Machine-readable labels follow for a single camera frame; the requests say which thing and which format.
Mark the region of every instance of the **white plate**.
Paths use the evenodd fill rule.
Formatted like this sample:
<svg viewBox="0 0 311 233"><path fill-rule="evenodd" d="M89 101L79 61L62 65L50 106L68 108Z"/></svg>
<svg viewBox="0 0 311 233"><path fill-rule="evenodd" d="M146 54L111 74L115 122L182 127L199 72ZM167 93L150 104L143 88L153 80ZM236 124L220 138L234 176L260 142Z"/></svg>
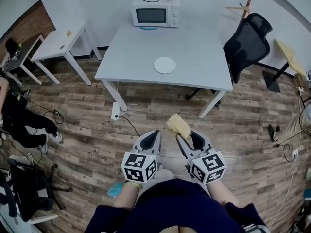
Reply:
<svg viewBox="0 0 311 233"><path fill-rule="evenodd" d="M171 58L161 57L154 62L154 68L159 73L168 74L175 70L176 62Z"/></svg>

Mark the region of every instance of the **floor plank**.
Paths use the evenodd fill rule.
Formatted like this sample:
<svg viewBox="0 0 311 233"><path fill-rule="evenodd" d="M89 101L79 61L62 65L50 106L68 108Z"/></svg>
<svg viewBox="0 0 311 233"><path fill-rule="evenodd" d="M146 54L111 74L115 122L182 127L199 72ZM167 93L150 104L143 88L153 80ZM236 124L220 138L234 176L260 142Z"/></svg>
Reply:
<svg viewBox="0 0 311 233"><path fill-rule="evenodd" d="M99 62L94 59L78 62L91 79L91 86L63 61L51 68L61 82L59 86L39 70L34 74L43 82L41 86L28 77L23 80L25 87L31 90L31 101L56 109L64 117L64 123L58 126L63 143L51 143L39 165L49 172L52 164L57 163L54 184L70 185L74 192L56 193L67 209L59 211L54 207L59 218L39 224L47 233L81 233L96 206L111 203L107 189L116 181L123 181L120 167L123 155L138 138L127 121L110 119L113 99L103 84L94 79ZM206 133L215 148L222 150L228 164L223 182L240 199L242 206L254 203L260 216L270 225L287 193L293 164L284 159L282 147L276 148L270 142L267 127L269 124L284 126L297 115L299 99L295 88L283 77L278 80L281 93L267 90L262 70L264 68L252 66L243 71L234 91L225 94L221 106L213 108L204 119L198 119L197 115L212 96L208 90L201 90L192 101L184 99L193 91L188 87L120 83L119 91L128 105L128 112L121 115L128 117L140 134L161 130L164 168L176 177L189 178L183 167L185 159L164 124L172 114L179 113L191 127ZM28 107L40 114L45 112L32 103ZM298 147L299 136L289 142ZM274 233L289 229L302 204L310 142L306 135L301 135L293 183L272 226ZM39 160L37 150L25 149L8 137L1 147L0 165L7 167L6 159L11 154L27 152L33 154L35 162Z"/></svg>

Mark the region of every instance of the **dark blue shirt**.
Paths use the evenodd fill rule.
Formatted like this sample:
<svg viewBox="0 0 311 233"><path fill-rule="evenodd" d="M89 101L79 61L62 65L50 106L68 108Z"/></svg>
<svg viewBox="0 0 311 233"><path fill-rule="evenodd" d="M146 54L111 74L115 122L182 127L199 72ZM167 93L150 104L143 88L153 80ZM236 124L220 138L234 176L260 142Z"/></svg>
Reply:
<svg viewBox="0 0 311 233"><path fill-rule="evenodd" d="M145 191L132 211L98 206L86 233L159 233L180 226L198 233L239 233L242 225L264 225L253 204L225 207L195 183L173 179Z"/></svg>

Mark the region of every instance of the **white microwave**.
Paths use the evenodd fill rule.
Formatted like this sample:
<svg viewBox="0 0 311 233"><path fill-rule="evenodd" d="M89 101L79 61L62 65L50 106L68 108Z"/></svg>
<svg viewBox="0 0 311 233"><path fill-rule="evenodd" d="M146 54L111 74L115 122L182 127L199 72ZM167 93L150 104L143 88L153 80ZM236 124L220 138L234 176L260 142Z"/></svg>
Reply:
<svg viewBox="0 0 311 233"><path fill-rule="evenodd" d="M180 7L180 0L159 0L158 2L135 0L132 3L134 26L178 28Z"/></svg>

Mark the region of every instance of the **yellow sponge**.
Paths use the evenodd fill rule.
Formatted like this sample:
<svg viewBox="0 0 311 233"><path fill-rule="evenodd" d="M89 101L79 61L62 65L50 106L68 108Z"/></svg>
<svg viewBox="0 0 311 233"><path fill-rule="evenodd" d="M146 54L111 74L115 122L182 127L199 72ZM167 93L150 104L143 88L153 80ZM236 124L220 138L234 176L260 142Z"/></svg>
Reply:
<svg viewBox="0 0 311 233"><path fill-rule="evenodd" d="M166 122L168 130L173 134L180 134L183 138L187 139L191 134L191 128L178 114L174 114Z"/></svg>

